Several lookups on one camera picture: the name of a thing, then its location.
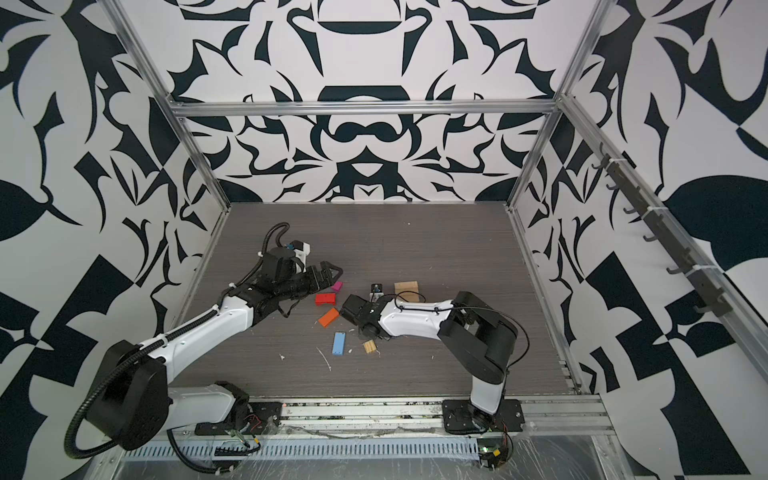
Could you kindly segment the light blue block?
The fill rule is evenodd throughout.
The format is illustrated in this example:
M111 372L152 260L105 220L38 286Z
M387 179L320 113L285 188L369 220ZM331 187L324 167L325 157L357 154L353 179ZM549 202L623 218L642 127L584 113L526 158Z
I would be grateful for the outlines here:
M332 344L332 354L334 356L342 356L344 354L345 341L346 341L345 332L336 332L334 334L333 344Z

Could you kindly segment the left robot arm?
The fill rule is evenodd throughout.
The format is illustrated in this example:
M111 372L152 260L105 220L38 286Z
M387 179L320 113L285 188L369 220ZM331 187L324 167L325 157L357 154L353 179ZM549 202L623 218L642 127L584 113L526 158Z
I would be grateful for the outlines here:
M224 381L183 388L172 383L219 344L278 311L281 302L297 304L333 286L342 269L327 261L309 264L309 251L299 241L265 250L202 314L139 344L110 347L65 433L67 454L85 458L115 445L135 450L161 431L188 425L241 429L248 410L242 389Z

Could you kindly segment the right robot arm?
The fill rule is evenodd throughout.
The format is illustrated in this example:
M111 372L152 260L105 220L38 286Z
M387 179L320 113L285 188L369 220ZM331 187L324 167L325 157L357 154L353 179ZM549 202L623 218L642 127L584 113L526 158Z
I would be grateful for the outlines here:
M436 303L407 302L399 296L376 301L349 296L341 316L366 339L419 337L440 341L472 376L471 410L495 415L521 328L468 291Z

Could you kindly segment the red rectangular block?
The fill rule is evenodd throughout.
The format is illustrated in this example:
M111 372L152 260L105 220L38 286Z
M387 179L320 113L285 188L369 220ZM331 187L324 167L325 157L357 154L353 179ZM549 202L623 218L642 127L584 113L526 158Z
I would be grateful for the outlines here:
M336 293L318 293L315 295L315 304L317 306L321 306L321 305L335 306L336 302L337 302Z

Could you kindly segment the natural wood long block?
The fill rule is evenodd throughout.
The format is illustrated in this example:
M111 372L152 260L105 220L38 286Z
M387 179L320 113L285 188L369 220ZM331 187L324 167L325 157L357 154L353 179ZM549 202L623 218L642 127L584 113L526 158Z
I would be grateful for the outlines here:
M404 293L404 292L419 293L419 285L417 281L395 282L394 289L396 293Z

